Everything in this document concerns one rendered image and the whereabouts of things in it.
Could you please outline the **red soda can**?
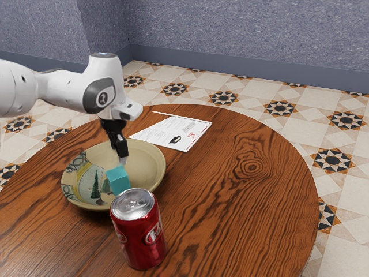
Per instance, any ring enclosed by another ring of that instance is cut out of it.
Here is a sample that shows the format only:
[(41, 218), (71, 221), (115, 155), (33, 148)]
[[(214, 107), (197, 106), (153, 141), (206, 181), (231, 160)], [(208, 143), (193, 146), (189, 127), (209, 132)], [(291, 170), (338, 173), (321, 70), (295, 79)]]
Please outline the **red soda can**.
[(113, 200), (110, 216), (129, 266), (147, 270), (164, 260), (167, 243), (152, 192), (141, 188), (122, 192)]

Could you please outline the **white printed booklet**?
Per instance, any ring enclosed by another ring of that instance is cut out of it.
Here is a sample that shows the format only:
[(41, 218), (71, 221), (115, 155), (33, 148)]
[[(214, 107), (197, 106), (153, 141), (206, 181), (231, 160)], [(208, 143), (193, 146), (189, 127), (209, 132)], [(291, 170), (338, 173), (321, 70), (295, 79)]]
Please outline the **white printed booklet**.
[(130, 136), (162, 147), (188, 152), (211, 127), (210, 121), (153, 111), (169, 117)]

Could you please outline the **teal block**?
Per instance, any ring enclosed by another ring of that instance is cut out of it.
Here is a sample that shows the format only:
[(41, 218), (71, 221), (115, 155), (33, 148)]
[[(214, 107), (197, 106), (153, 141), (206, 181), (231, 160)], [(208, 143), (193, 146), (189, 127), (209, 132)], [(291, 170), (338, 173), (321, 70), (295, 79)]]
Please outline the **teal block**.
[(106, 171), (110, 188), (115, 196), (123, 191), (131, 189), (128, 174), (123, 166), (118, 166)]

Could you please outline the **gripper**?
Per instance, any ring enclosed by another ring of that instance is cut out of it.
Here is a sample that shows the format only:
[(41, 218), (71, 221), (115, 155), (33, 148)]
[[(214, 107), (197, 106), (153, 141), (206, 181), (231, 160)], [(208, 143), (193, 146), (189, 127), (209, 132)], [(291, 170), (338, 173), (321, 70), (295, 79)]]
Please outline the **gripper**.
[(125, 120), (107, 120), (100, 118), (100, 123), (109, 139), (115, 141), (115, 148), (119, 156), (120, 164), (125, 165), (127, 163), (129, 150), (127, 140), (124, 138), (122, 130), (126, 127), (127, 122)]

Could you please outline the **cream painted ceramic bowl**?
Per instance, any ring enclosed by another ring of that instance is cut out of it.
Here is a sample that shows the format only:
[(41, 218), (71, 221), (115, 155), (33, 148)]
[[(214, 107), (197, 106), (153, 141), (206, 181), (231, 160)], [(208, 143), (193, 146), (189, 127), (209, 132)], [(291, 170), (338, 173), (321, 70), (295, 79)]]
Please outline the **cream painted ceramic bowl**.
[[(153, 144), (127, 139), (129, 156), (125, 170), (133, 188), (153, 192), (164, 177), (166, 161)], [(108, 211), (115, 198), (106, 171), (119, 166), (118, 156), (110, 141), (92, 146), (77, 155), (61, 178), (63, 195), (73, 205), (89, 211)]]

